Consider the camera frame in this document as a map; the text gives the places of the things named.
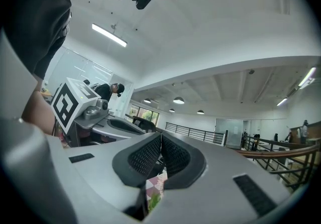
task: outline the fluorescent tube light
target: fluorescent tube light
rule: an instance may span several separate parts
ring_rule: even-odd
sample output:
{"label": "fluorescent tube light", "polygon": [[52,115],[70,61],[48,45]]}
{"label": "fluorescent tube light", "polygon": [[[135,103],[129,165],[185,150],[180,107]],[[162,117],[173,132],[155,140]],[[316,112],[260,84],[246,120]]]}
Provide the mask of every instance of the fluorescent tube light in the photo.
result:
{"label": "fluorescent tube light", "polygon": [[281,104],[283,104],[285,101],[287,100],[287,98],[284,98],[281,102],[279,102],[276,106],[280,106]]}
{"label": "fluorescent tube light", "polygon": [[109,76],[111,76],[111,74],[110,74],[110,73],[108,73],[107,71],[102,70],[102,69],[100,69],[100,68],[96,67],[95,65],[94,65],[94,68],[96,68],[96,69],[98,69],[98,70],[100,70],[100,71],[102,71],[102,72],[104,72],[104,73],[108,74]]}
{"label": "fluorescent tube light", "polygon": [[304,83],[313,75],[313,73],[315,72],[316,68],[313,67],[309,73],[305,76],[305,78],[301,81],[301,83],[299,84],[299,86],[303,86]]}
{"label": "fluorescent tube light", "polygon": [[83,72],[86,72],[86,71],[84,71],[84,70],[82,70],[81,68],[78,68],[78,67],[76,67],[76,66],[74,66],[76,69],[79,69],[79,70],[81,70],[81,71],[83,71]]}
{"label": "fluorescent tube light", "polygon": [[120,44],[123,47],[126,47],[127,42],[122,40],[121,38],[115,36],[114,34],[110,33],[109,31],[101,28],[100,26],[96,24],[92,24],[92,29],[103,34],[104,36],[110,38],[111,40],[114,40],[116,43]]}
{"label": "fluorescent tube light", "polygon": [[307,87],[308,85],[311,85],[314,82],[315,78],[309,78],[302,87],[300,87],[300,89],[304,89],[305,87]]}
{"label": "fluorescent tube light", "polygon": [[104,81],[105,83],[108,83],[107,81],[105,81],[105,80],[103,80],[103,79],[101,79],[101,78],[99,78],[99,77],[95,77],[95,78],[98,78],[98,79],[100,79],[101,81]]}

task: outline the white wall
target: white wall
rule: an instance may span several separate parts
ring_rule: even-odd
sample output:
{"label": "white wall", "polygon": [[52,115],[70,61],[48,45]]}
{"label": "white wall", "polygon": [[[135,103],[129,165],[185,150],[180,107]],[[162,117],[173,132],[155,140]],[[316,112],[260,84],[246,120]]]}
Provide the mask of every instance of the white wall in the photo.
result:
{"label": "white wall", "polygon": [[216,118],[205,115],[172,114],[171,116],[167,116],[166,122],[188,128],[214,132]]}
{"label": "white wall", "polygon": [[262,139],[273,140],[274,135],[278,134],[278,140],[285,139],[289,132],[287,127],[287,119],[278,120],[252,120],[249,136],[260,134]]}
{"label": "white wall", "polygon": [[312,83],[300,89],[286,102],[288,107],[287,125],[290,128],[321,121],[321,83]]}
{"label": "white wall", "polygon": [[214,116],[221,119],[238,120],[275,120],[286,119],[287,108],[271,107],[254,103],[236,103],[226,101],[197,102],[175,104],[170,103],[166,110],[175,109],[175,114],[196,115],[198,110],[203,110],[205,116]]}

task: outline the metal railing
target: metal railing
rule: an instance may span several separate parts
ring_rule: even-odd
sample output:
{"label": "metal railing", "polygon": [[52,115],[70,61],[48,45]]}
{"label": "metal railing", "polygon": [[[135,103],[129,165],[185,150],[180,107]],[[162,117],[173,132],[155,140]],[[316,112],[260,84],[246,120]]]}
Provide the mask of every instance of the metal railing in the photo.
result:
{"label": "metal railing", "polygon": [[166,122],[166,130],[191,138],[222,145],[226,141],[227,133],[217,133],[204,130],[191,129],[188,127]]}
{"label": "metal railing", "polygon": [[282,143],[249,136],[245,137],[243,146],[244,150],[237,150],[238,153],[253,159],[270,174],[278,175],[293,191],[309,181],[319,149],[319,145]]}

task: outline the black slot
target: black slot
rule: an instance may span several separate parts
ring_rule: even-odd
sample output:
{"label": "black slot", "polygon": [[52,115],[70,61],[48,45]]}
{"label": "black slot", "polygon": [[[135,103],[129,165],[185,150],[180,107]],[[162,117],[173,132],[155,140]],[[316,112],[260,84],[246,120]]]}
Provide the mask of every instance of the black slot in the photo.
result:
{"label": "black slot", "polygon": [[238,176],[233,180],[260,217],[276,207],[276,204],[248,175]]}
{"label": "black slot", "polygon": [[85,161],[90,158],[94,158],[94,156],[92,154],[82,154],[82,155],[69,157],[69,160],[71,161],[71,163],[75,163],[75,162]]}

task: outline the glass wall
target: glass wall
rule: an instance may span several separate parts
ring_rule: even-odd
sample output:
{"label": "glass wall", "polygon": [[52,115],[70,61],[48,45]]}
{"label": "glass wall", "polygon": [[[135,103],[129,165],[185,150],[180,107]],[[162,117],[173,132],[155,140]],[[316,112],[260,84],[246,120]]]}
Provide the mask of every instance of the glass wall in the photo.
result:
{"label": "glass wall", "polygon": [[215,132],[225,133],[228,130],[226,145],[239,148],[243,132],[243,120],[216,119]]}
{"label": "glass wall", "polygon": [[57,61],[49,80],[48,90],[53,95],[61,83],[65,82],[66,77],[79,80],[88,79],[90,83],[109,83],[112,71],[76,54],[75,52],[61,47],[63,55]]}

